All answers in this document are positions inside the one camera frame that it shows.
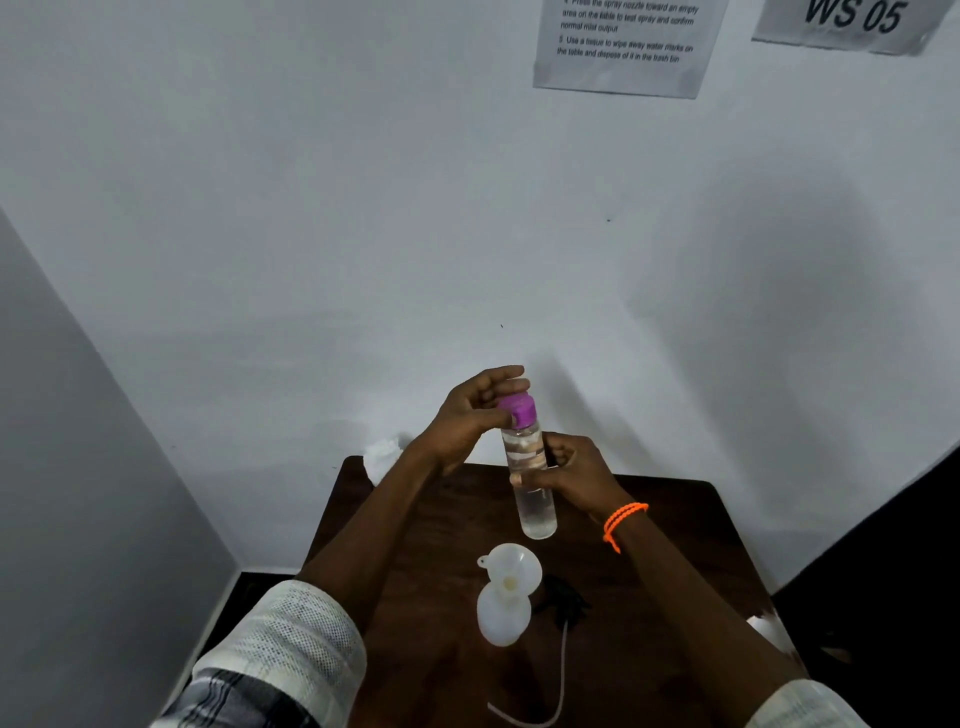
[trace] printed sign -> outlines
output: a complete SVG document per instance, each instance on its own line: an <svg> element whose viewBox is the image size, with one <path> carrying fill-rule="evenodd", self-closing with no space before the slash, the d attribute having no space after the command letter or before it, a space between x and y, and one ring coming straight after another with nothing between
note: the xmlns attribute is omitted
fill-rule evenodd
<svg viewBox="0 0 960 728"><path fill-rule="evenodd" d="M920 53L953 0L766 0L754 40Z"/></svg>
<svg viewBox="0 0 960 728"><path fill-rule="evenodd" d="M534 86L695 99L727 0L543 0Z"/></svg>

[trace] brown table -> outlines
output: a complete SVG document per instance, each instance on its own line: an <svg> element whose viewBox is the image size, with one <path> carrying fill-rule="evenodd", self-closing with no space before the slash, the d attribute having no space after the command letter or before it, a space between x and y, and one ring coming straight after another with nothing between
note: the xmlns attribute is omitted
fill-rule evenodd
<svg viewBox="0 0 960 728"><path fill-rule="evenodd" d="M650 503L651 518L744 618L772 609L713 486L617 479ZM362 458L347 458L308 559L371 490ZM365 636L369 667L351 726L507 726L487 710L488 700L527 722L552 716L561 641L552 615L534 615L519 642L507 648L489 645L477 627L476 597L487 576L476 560L506 542L530 547L544 573L564 578L592 604L568 638L566 698L556 725L711 724L684 656L630 561L603 544L596 524L559 497L557 518L553 537L526 538L506 467L465 465L427 487Z"/></svg>

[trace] orange beaded bracelet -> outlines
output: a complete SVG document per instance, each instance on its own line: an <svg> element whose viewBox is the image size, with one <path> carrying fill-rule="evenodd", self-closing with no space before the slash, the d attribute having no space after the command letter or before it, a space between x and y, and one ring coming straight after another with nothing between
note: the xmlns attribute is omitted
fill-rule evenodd
<svg viewBox="0 0 960 728"><path fill-rule="evenodd" d="M617 508L612 515L603 524L603 540L613 546L613 550L620 553L620 546L613 540L613 530L617 528L624 519L632 516L637 511L645 511L650 506L647 503L628 503L622 508Z"/></svg>

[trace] ws 05 sign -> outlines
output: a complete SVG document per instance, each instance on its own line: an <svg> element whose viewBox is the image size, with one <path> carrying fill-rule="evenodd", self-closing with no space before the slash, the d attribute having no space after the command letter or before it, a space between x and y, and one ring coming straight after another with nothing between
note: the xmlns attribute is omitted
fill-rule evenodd
<svg viewBox="0 0 960 728"><path fill-rule="evenodd" d="M766 0L754 40L916 54L951 5L953 0Z"/></svg>

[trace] wrist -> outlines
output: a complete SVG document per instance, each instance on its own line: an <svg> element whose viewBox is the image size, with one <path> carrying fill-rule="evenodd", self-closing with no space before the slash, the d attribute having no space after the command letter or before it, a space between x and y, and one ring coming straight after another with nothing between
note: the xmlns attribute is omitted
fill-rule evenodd
<svg viewBox="0 0 960 728"><path fill-rule="evenodd" d="M636 502L636 498L627 493L619 483L614 482L603 503L597 509L597 520L600 521L600 525L603 525L617 510L634 502Z"/></svg>

